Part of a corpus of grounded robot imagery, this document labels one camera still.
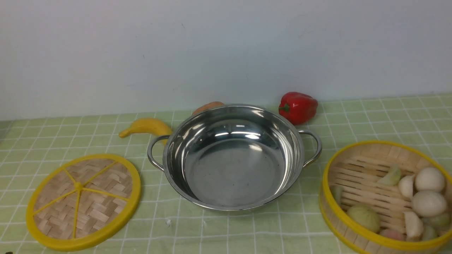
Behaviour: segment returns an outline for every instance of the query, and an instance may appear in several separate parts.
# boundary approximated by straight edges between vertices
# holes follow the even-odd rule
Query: green checkered tablecloth
[[[254,213],[206,211],[181,199],[164,174],[148,162],[149,134],[126,139],[117,135],[136,118],[157,117],[174,128],[190,114],[172,111],[0,122],[0,253],[55,253],[27,232],[26,205],[48,173],[87,154],[125,156],[140,171],[143,194],[127,225],[100,245],[77,252],[84,254],[353,253],[330,232],[318,205],[323,168],[339,148],[363,140],[395,141],[452,170],[452,93],[322,102],[315,119],[299,126],[319,134],[322,156],[302,171],[287,193]],[[303,138],[309,157],[314,142]],[[163,146],[157,150],[161,153]]]

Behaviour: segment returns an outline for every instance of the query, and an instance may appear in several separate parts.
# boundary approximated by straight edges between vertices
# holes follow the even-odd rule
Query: yellow rim
[[[352,250],[356,251],[357,253],[360,254],[370,254],[369,252],[362,250],[360,248],[358,248],[356,245],[354,245],[352,242],[350,242],[349,240],[347,240],[347,238],[345,238],[343,235],[341,235],[331,224],[331,222],[328,220],[328,217],[326,216],[325,211],[323,210],[323,206],[322,206],[322,201],[320,199],[320,195],[319,195],[319,206],[320,206],[320,213],[322,214],[323,220],[325,221],[326,225],[330,228],[331,232],[333,232],[333,234],[339,238],[339,240],[341,240],[345,245],[347,245],[349,248],[351,248]]]
[[[34,207],[34,204],[35,204],[40,192],[42,191],[44,186],[48,183],[48,181],[50,181],[50,179],[52,179],[55,175],[60,173],[62,170],[67,172],[66,168],[68,166],[71,166],[78,162],[81,162],[84,160],[89,160],[89,159],[114,160],[115,161],[114,163],[121,163],[122,165],[124,165],[127,168],[127,170],[129,170],[130,176],[132,178],[133,187],[132,187],[132,192],[130,194],[130,197],[127,199],[128,201],[127,201],[126,206],[124,207],[123,211],[120,214],[118,214],[118,216],[116,216],[116,218],[114,218],[109,224],[107,224],[105,227],[103,227],[99,231],[97,231],[93,234],[90,234],[87,237],[63,240],[63,239],[51,238],[51,237],[44,235],[38,229],[38,227],[36,226],[34,219],[33,219],[33,216],[36,213],[33,211],[33,207]],[[103,170],[98,172],[95,176],[99,175],[101,172],[104,172],[105,170],[106,169],[104,168]],[[44,245],[48,248],[54,249],[54,250],[77,251],[77,250],[87,249],[87,248],[96,246],[96,245],[100,244],[101,242],[105,241],[106,239],[112,237],[130,220],[130,218],[132,217],[133,213],[135,212],[135,210],[138,206],[140,194],[141,194],[140,175],[139,175],[137,169],[135,168],[135,166],[131,162],[129,162],[128,160],[126,160],[120,156],[111,155],[111,154],[97,154],[97,155],[84,156],[84,157],[75,159],[73,161],[70,161],[70,162],[62,165],[57,170],[53,171],[50,175],[48,175],[41,182],[41,184],[33,192],[32,196],[30,198],[30,201],[28,202],[27,213],[25,216],[28,231],[36,239],[36,241],[38,241],[39,243],[41,243],[42,245]],[[58,199],[63,198],[67,195],[69,195],[69,194],[65,194],[65,195],[59,197]],[[75,210],[77,210],[78,201],[79,201],[79,198],[77,198]]]
[[[441,165],[439,165],[437,162],[435,162],[434,160],[432,160],[428,156],[424,155],[423,153],[421,153],[421,152],[419,152],[419,151],[417,151],[417,150],[415,150],[415,149],[413,149],[411,147],[404,146],[402,144],[398,144],[398,143],[394,143],[394,142],[389,142],[389,141],[363,141],[363,142],[358,142],[358,143],[354,143],[354,144],[351,144],[349,146],[346,146],[346,147],[342,148],[341,150],[339,150],[329,160],[328,164],[326,165],[325,171],[323,173],[323,179],[322,179],[323,193],[325,195],[327,203],[330,205],[330,207],[333,210],[333,212],[337,215],[337,217],[343,223],[345,223],[345,225],[350,227],[356,233],[362,235],[363,237],[367,238],[368,240],[371,240],[371,241],[373,241],[373,242],[375,242],[375,243],[377,243],[379,245],[383,245],[383,246],[386,246],[386,247],[389,247],[389,248],[400,249],[400,250],[423,250],[423,249],[435,248],[435,247],[438,247],[440,245],[445,244],[449,240],[449,238],[452,236],[452,230],[449,230],[446,234],[444,234],[444,235],[442,235],[442,236],[440,236],[438,238],[435,238],[433,240],[430,240],[430,241],[425,241],[425,242],[403,242],[403,241],[397,241],[397,240],[393,240],[393,239],[389,239],[389,238],[383,237],[381,235],[378,235],[376,233],[373,233],[373,232],[365,229],[363,226],[359,225],[358,223],[356,223],[352,219],[350,219],[350,217],[348,217],[347,214],[336,203],[336,201],[333,198],[333,195],[331,194],[330,187],[328,185],[328,171],[329,171],[329,168],[331,166],[331,163],[333,162],[333,160],[339,154],[341,154],[346,149],[349,149],[349,148],[354,147],[354,146],[360,146],[360,145],[365,145],[365,144],[375,144],[375,143],[402,147],[402,148],[404,148],[406,150],[409,150],[411,152],[414,152],[414,153],[422,156],[423,158],[428,160],[431,164],[433,164],[436,168],[438,168],[442,172],[442,174],[446,177],[447,181],[452,184],[451,176],[447,173],[446,170],[444,170],[443,167],[441,167]],[[329,221],[328,221],[328,219],[327,219],[327,217],[325,215],[325,212],[323,211],[321,206],[320,206],[320,208],[321,208],[322,216],[324,217],[324,219],[327,222],[328,226],[332,229],[332,231],[334,232],[335,235],[337,235],[345,244],[347,244],[349,247],[351,247],[355,251],[359,250],[360,253],[366,253],[366,252],[363,252],[361,249],[357,249],[354,246],[353,243],[351,243],[348,240],[346,240],[336,230],[333,230],[331,224],[329,224]]]

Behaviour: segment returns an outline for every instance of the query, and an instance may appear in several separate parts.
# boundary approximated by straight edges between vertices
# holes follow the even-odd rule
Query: yellow banana
[[[171,128],[156,118],[140,118],[132,122],[129,128],[119,133],[120,138],[124,138],[133,133],[150,133],[157,136],[171,135],[173,131]]]

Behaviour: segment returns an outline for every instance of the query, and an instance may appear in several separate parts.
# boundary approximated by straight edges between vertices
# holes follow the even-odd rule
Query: woven bamboo
[[[86,237],[121,213],[132,186],[130,172],[121,163],[110,159],[78,162],[43,187],[33,208],[34,222],[51,238]]]
[[[403,197],[397,186],[377,183],[389,168],[397,164],[402,176],[414,175],[425,167],[437,167],[447,178],[443,191],[449,207],[452,207],[450,177],[434,161],[408,147],[389,142],[362,142],[339,151],[328,163],[320,192],[322,215],[337,237],[360,253],[366,254],[430,254],[446,244],[452,230],[425,242],[402,242],[372,233],[354,221],[344,211],[357,203],[365,203],[379,215],[382,229],[394,229],[406,233],[404,214],[411,211],[411,202]],[[344,188],[341,207],[331,196],[330,186]]]

